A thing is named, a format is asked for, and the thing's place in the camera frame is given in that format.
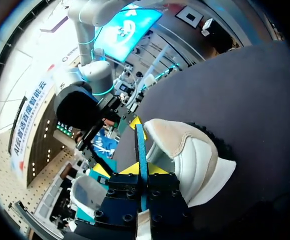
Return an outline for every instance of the white shoe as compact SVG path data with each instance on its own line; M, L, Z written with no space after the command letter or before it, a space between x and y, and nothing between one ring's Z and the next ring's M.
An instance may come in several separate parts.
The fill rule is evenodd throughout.
M95 179L87 175L72 180L72 183L70 200L94 219L94 211L100 207L107 191Z
M152 119L144 128L154 142L147 161L176 174L189 207L211 200L236 168L236 162L220 158L212 140L193 126ZM139 214L137 239L151 239L148 211Z

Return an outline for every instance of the yellow triangle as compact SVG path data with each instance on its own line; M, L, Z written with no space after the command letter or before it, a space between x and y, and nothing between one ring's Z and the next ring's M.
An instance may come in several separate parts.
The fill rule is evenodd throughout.
M103 169L103 167L97 163L94 167L93 170L99 174L102 174L103 176L106 176L108 178L110 178L109 174Z
M135 119L129 124L129 127L131 127L133 130L135 130L136 124L141 124L138 116L136 116ZM147 140L147 136L146 136L145 131L143 133L144 133L144 140Z
M166 172L165 170L155 166L152 163L148 163L148 173L149 174L155 174L155 173L159 173L159 174L167 174L168 172ZM135 174L138 175L139 174L139 162L135 163L134 165L131 165L129 168L123 170L120 172L120 174Z

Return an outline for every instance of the pegboard wall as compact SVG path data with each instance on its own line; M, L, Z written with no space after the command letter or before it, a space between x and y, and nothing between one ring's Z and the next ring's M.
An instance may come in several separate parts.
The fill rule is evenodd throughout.
M73 163L73 152L65 148L37 175L31 184L24 188L11 170L10 155L8 154L10 131L0 134L0 204L10 217L20 226L24 235L28 225L11 208L9 203L21 201L28 211L34 213L45 191L64 163Z

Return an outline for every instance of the shoe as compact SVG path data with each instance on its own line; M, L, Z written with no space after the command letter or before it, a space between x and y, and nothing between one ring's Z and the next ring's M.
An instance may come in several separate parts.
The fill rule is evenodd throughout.
M236 168L235 161L220 158L212 140L191 125L152 119L144 128L154 142L147 161L176 174L189 207L211 200Z

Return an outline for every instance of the blue screen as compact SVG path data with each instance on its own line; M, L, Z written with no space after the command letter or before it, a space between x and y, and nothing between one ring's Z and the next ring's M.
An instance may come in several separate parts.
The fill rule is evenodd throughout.
M142 36L162 16L156 10L141 9L133 4L123 10L127 11L117 13L108 24L96 31L94 45L94 48L103 49L106 55L122 63Z

